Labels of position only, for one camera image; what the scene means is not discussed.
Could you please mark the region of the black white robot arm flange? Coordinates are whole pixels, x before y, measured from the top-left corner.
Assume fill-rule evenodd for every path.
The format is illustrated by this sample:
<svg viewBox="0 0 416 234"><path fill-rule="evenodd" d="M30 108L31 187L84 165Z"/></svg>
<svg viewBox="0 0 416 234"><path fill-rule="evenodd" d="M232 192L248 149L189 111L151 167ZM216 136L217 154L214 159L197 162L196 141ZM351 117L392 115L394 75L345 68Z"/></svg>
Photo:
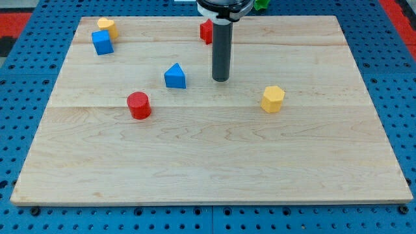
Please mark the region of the black white robot arm flange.
<svg viewBox="0 0 416 234"><path fill-rule="evenodd" d="M254 0L196 0L198 12L212 22L226 25L247 15Z"/></svg>

